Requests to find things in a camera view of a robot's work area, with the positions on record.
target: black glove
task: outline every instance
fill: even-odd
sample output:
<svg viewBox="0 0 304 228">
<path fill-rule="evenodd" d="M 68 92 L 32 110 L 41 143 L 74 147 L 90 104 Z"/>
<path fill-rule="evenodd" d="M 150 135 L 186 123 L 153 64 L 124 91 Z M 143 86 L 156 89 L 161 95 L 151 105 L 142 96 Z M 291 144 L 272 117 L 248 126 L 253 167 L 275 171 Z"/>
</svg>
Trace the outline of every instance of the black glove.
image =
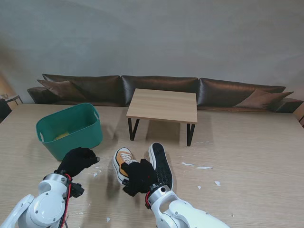
<svg viewBox="0 0 304 228">
<path fill-rule="evenodd" d="M 74 177 L 78 175 L 84 168 L 89 168 L 91 165 L 100 161 L 95 153 L 89 148 L 78 147 L 70 150 L 63 158 L 61 164 L 56 170 L 57 173 L 63 171 Z"/>
<path fill-rule="evenodd" d="M 141 163 L 132 162 L 129 165 L 123 163 L 122 169 L 129 176 L 129 183 L 123 190 L 130 196 L 135 196 L 138 192 L 147 193 L 149 187 L 157 183 L 156 172 L 151 163 L 145 159 L 141 159 Z"/>
</svg>

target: table leg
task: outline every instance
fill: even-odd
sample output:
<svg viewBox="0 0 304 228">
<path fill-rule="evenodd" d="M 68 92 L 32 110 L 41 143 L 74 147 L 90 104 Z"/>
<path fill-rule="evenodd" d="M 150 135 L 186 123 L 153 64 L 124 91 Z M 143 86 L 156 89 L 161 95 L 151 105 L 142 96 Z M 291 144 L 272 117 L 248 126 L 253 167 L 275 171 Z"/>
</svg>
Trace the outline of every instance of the table leg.
<svg viewBox="0 0 304 228">
<path fill-rule="evenodd" d="M 191 129 L 190 129 L 190 123 L 187 124 L 187 146 L 191 146 L 194 128 L 195 128 L 195 124 L 191 125 Z"/>
<path fill-rule="evenodd" d="M 21 101 L 21 103 L 23 104 L 23 101 L 21 100 L 20 96 L 18 96 L 19 100 Z"/>
<path fill-rule="evenodd" d="M 131 141 L 134 141 L 134 137 L 135 137 L 135 134 L 136 134 L 138 123 L 139 123 L 139 119 L 136 119 L 134 129 L 132 130 L 132 120 L 131 120 L 131 118 L 128 118 L 129 134 L 130 134 L 130 140 Z"/>
</svg>

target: shoe sole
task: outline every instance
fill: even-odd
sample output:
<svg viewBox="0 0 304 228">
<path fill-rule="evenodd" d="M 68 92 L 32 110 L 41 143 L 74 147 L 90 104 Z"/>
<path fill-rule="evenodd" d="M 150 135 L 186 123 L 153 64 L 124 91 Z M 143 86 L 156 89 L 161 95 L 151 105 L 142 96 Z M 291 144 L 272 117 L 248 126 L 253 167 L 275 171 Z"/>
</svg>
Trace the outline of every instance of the shoe sole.
<svg viewBox="0 0 304 228">
<path fill-rule="evenodd" d="M 170 189 L 173 189 L 174 179 L 172 177 L 172 172 L 168 164 L 165 148 L 162 144 L 160 144 L 163 147 L 163 151 L 155 156 L 153 150 L 154 144 L 155 142 L 149 147 L 149 159 L 150 163 L 156 171 L 158 182 L 166 184 Z"/>
<path fill-rule="evenodd" d="M 117 153 L 118 153 L 122 148 L 120 148 L 119 150 L 116 151 L 116 153 L 115 153 L 115 155 L 114 155 L 114 157 L 113 157 L 113 159 L 112 159 L 112 164 L 113 164 L 114 170 L 115 170 L 115 172 L 116 172 L 116 176 L 117 176 L 118 182 L 119 182 L 120 184 L 124 185 L 124 184 L 123 184 L 124 179 L 129 180 L 129 178 L 123 176 L 123 175 L 119 172 L 119 164 L 118 164 L 118 162 L 116 161 Z"/>
</svg>

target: yellow object in basket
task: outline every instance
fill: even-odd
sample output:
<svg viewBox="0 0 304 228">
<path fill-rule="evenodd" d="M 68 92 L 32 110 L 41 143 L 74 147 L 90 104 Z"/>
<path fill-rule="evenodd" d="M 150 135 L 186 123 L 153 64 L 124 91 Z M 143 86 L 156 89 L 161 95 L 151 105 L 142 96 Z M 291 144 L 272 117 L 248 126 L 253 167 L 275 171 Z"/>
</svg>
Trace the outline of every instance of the yellow object in basket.
<svg viewBox="0 0 304 228">
<path fill-rule="evenodd" d="M 57 136 L 57 137 L 55 138 L 55 140 L 61 139 L 61 138 L 66 137 L 66 136 L 68 136 L 68 135 L 69 135 L 69 132 L 64 132 L 63 134 Z"/>
</svg>

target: white shoe sole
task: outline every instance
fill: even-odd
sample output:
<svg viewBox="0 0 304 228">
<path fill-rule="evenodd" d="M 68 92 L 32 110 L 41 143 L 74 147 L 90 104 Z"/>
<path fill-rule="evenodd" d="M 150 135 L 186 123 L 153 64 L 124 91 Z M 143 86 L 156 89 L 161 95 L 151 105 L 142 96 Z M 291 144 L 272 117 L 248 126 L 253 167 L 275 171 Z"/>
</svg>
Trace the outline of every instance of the white shoe sole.
<svg viewBox="0 0 304 228">
<path fill-rule="evenodd" d="M 156 170 L 157 163 L 156 163 L 156 158 L 155 158 L 154 151 L 153 151 L 153 144 L 154 143 L 152 143 L 151 146 L 149 147 L 149 151 L 148 152 L 149 152 L 150 163 L 152 164 L 154 170 Z M 163 150 L 165 152 L 165 157 L 166 157 L 166 160 L 167 160 L 167 155 L 166 155 L 165 147 L 163 145 L 162 145 L 162 147 L 163 147 Z M 171 189 L 173 189 L 173 183 L 174 183 L 174 179 L 173 179 L 173 176 L 172 176 L 172 187 L 171 187 Z"/>
<path fill-rule="evenodd" d="M 123 175 L 119 172 L 119 164 L 118 164 L 118 162 L 116 161 L 117 153 L 118 153 L 122 148 L 120 148 L 119 150 L 116 151 L 116 153 L 115 153 L 115 155 L 114 155 L 114 157 L 113 157 L 113 159 L 112 159 L 112 164 L 113 164 L 114 170 L 115 170 L 115 172 L 116 172 L 116 176 L 117 176 L 118 182 L 119 182 L 120 184 L 124 185 L 124 184 L 123 184 L 124 179 L 129 180 L 129 178 L 123 176 Z"/>
</svg>

